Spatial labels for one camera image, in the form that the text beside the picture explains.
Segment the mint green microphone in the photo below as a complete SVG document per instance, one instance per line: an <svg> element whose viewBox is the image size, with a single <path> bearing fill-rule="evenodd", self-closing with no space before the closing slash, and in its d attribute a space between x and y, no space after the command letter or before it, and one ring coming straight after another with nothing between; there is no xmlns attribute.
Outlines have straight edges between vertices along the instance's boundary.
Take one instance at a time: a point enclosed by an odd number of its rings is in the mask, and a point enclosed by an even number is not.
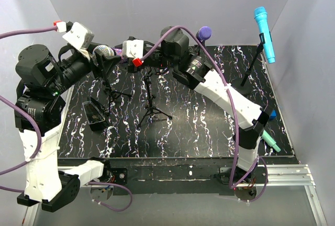
<svg viewBox="0 0 335 226"><path fill-rule="evenodd" d="M271 135L266 132L265 130L263 131L262 134L262 139L265 141L265 143L272 147L275 152L279 153L281 151L280 147L277 145L276 141L271 137Z"/></svg>

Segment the purple glitter silver mesh microphone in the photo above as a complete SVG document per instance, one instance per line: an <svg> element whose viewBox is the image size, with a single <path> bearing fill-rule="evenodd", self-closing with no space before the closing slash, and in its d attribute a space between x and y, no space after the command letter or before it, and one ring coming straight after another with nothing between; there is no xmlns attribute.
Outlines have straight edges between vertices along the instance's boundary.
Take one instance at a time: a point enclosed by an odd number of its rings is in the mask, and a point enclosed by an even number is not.
<svg viewBox="0 0 335 226"><path fill-rule="evenodd" d="M98 45L93 49L92 55L96 54L96 51L100 51L104 56L121 56L122 49L111 48L106 45Z"/></svg>

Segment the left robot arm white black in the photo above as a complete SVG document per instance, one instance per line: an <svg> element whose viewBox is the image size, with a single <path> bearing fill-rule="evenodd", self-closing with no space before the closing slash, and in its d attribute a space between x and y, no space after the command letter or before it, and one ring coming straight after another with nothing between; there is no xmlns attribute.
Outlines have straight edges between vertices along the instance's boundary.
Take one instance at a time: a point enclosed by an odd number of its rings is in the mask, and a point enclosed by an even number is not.
<svg viewBox="0 0 335 226"><path fill-rule="evenodd" d="M60 54L72 51L67 59L54 58L42 44L24 48L16 65L20 76L15 103L15 125L24 146L26 187L18 196L19 204L41 204L44 211L56 212L71 203L82 186L92 180L106 184L111 179L110 164L90 158L84 164L58 169L58 136L65 100L62 94L84 76L101 78L106 87L109 71L120 61L113 49L92 43L87 56L66 45Z"/></svg>

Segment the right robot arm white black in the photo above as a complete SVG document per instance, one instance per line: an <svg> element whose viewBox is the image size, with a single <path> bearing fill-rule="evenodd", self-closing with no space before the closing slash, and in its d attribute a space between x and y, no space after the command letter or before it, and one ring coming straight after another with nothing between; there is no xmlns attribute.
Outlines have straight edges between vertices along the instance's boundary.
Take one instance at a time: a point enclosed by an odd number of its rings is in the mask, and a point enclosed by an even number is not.
<svg viewBox="0 0 335 226"><path fill-rule="evenodd" d="M236 162L237 178L248 183L256 176L254 169L260 137L269 121L271 109L248 100L222 79L223 73L215 68L210 57L201 57L189 48L189 38L178 27L166 27L160 40L151 48L146 42L129 38L122 43L122 55L128 60L128 71L136 72L143 67L155 67L172 71L181 84L209 98L234 118L238 131Z"/></svg>

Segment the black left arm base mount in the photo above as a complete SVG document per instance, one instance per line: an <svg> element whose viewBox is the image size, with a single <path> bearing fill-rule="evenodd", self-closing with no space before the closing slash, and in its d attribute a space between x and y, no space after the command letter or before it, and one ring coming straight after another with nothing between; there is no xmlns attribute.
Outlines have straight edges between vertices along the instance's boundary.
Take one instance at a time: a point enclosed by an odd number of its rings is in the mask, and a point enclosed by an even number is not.
<svg viewBox="0 0 335 226"><path fill-rule="evenodd" d="M125 185L128 182L128 170L126 168L109 168L106 180L108 183Z"/></svg>

